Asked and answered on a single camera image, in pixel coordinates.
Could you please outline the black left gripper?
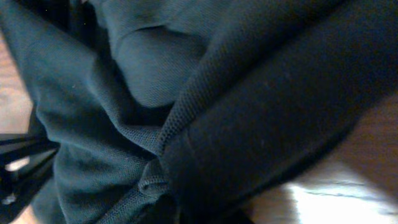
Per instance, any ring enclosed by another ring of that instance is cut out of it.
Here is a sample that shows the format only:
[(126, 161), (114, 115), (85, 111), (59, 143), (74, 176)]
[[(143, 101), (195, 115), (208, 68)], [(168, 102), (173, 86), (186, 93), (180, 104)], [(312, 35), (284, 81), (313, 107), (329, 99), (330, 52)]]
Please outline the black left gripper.
[(52, 175), (59, 144), (45, 136), (1, 135), (1, 222), (13, 222)]

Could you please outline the black polo shirt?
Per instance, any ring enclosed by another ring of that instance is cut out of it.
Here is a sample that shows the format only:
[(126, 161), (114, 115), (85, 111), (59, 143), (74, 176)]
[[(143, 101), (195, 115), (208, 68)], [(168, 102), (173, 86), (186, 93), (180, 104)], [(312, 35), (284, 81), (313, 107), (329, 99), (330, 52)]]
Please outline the black polo shirt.
[(396, 1), (2, 1), (59, 144), (44, 223), (236, 223), (397, 90)]

